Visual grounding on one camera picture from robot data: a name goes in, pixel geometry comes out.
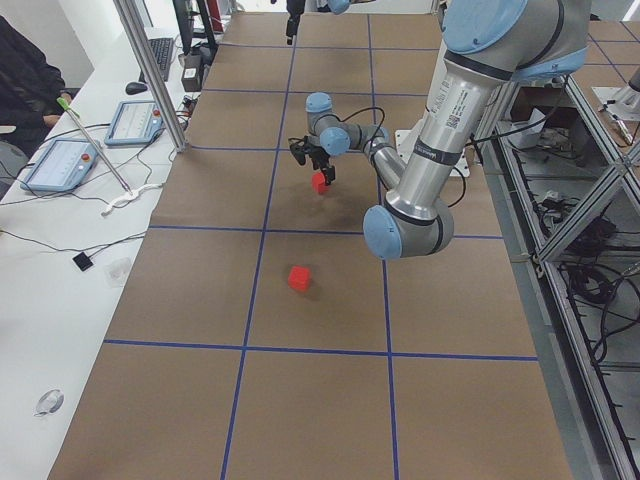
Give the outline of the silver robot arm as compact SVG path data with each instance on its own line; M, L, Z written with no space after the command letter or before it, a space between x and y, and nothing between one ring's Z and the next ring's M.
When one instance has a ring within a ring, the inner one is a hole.
M319 2L319 11L321 13L331 12L335 15L345 13L351 5L371 3L373 0L327 0ZM289 18L286 24L286 44L291 46L298 34L301 17L305 12L305 0L287 0L286 11Z
M362 152L387 189L383 203L364 216L369 250L383 260L436 253L454 232L441 191L492 92L506 82L578 70L586 59L590 11L588 1L455 1L442 25L444 76L429 95L408 158L381 126L340 120L323 92L308 96L308 134L292 140L290 151L327 183L335 178L331 158Z

